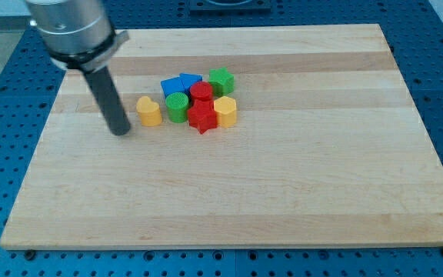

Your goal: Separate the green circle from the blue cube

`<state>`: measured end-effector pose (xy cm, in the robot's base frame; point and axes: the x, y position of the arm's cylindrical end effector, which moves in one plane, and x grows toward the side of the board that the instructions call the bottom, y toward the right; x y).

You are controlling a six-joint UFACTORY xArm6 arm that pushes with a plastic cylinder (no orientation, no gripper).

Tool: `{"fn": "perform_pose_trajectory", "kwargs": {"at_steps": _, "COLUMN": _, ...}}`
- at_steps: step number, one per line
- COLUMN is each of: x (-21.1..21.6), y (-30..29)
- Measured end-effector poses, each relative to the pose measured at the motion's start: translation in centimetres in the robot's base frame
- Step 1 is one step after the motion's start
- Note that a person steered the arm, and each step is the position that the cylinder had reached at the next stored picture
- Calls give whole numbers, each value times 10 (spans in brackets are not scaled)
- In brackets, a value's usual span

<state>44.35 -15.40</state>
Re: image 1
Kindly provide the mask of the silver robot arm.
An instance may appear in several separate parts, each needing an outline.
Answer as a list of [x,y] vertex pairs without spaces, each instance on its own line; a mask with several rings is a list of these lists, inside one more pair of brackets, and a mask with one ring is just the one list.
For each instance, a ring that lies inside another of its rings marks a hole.
[[117,32],[101,0],[25,0],[31,26],[61,69],[97,72],[129,40]]

